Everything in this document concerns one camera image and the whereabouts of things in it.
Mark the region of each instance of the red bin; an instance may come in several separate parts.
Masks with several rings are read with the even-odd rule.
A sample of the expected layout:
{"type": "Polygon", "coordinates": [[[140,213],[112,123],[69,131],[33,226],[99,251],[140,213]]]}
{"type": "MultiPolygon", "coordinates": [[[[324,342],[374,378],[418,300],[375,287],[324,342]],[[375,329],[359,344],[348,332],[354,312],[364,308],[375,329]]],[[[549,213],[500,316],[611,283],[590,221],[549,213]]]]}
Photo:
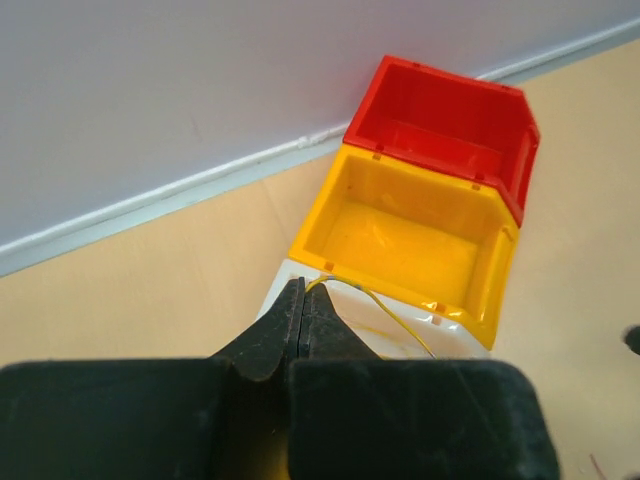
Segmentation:
{"type": "Polygon", "coordinates": [[[385,56],[344,143],[495,188],[522,225],[540,134],[522,90],[385,56]]]}

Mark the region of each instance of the yellow plastic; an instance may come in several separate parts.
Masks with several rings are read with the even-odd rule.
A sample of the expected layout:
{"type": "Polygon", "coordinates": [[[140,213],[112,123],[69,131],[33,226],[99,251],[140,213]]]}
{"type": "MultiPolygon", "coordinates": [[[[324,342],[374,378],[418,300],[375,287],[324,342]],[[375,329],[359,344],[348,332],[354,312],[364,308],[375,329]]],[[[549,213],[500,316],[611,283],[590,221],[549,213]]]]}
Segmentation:
{"type": "Polygon", "coordinates": [[[289,257],[493,346],[519,230],[491,187],[343,145],[289,257]]]}

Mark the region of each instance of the wall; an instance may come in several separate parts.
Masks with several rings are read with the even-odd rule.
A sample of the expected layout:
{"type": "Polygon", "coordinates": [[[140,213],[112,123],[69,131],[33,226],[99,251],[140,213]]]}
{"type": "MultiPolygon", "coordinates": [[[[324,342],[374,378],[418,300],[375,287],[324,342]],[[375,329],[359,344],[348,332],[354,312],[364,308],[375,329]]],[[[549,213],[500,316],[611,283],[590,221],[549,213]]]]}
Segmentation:
{"type": "Polygon", "coordinates": [[[347,121],[384,53],[477,75],[637,0],[4,0],[0,246],[347,121]]]}

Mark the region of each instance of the plastic container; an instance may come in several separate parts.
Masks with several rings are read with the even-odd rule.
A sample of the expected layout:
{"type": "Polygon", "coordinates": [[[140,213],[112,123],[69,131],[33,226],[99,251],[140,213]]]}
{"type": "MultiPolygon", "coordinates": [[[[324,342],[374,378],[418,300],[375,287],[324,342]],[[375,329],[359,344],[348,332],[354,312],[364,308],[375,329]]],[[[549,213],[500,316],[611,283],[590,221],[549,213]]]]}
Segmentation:
{"type": "MultiPolygon", "coordinates": [[[[293,260],[282,262],[256,320],[273,305],[292,278],[307,283],[322,275],[318,269],[293,260]]],[[[336,313],[378,355],[389,358],[431,358],[424,348],[363,292],[343,283],[326,282],[336,313]]],[[[489,352],[463,326],[431,312],[378,298],[420,335],[438,358],[487,358],[489,352]]]]}
{"type": "Polygon", "coordinates": [[[518,226],[540,134],[524,93],[386,56],[344,142],[496,188],[518,226]]]}
{"type": "Polygon", "coordinates": [[[289,258],[495,340],[519,229],[498,192],[343,145],[289,258]]]}

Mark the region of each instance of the cable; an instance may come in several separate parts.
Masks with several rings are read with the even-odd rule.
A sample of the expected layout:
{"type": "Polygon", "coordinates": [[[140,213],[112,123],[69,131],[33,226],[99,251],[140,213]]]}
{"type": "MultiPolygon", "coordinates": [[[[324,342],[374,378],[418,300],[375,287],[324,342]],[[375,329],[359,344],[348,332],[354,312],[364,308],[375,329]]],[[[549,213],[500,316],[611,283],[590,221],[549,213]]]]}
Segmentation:
{"type": "Polygon", "coordinates": [[[422,338],[420,338],[420,335],[418,335],[416,333],[416,331],[407,324],[407,322],[405,322],[398,315],[396,315],[391,310],[389,310],[389,308],[384,303],[382,303],[382,301],[377,297],[377,295],[375,293],[373,293],[371,290],[369,290],[367,287],[364,287],[362,285],[358,285],[357,283],[352,282],[348,278],[338,277],[336,275],[322,275],[322,276],[316,278],[315,280],[313,280],[312,282],[310,282],[309,285],[307,285],[307,288],[305,289],[305,292],[310,292],[311,289],[313,287],[315,287],[316,285],[319,285],[319,284],[324,283],[324,282],[328,282],[329,280],[334,280],[336,282],[341,282],[341,283],[344,283],[346,285],[350,285],[353,288],[356,288],[356,289],[360,290],[361,292],[366,293],[367,295],[369,295],[369,297],[371,297],[371,299],[374,302],[376,302],[376,304],[382,310],[384,310],[384,312],[387,315],[389,315],[391,318],[393,318],[396,322],[398,322],[398,324],[402,328],[404,328],[407,332],[409,332],[409,335],[411,335],[413,338],[415,338],[418,341],[418,343],[420,345],[422,345],[422,348],[424,348],[432,358],[437,358],[435,356],[435,354],[433,353],[433,351],[431,350],[431,348],[429,347],[429,345],[427,345],[426,342],[424,340],[422,340],[422,338]]]}

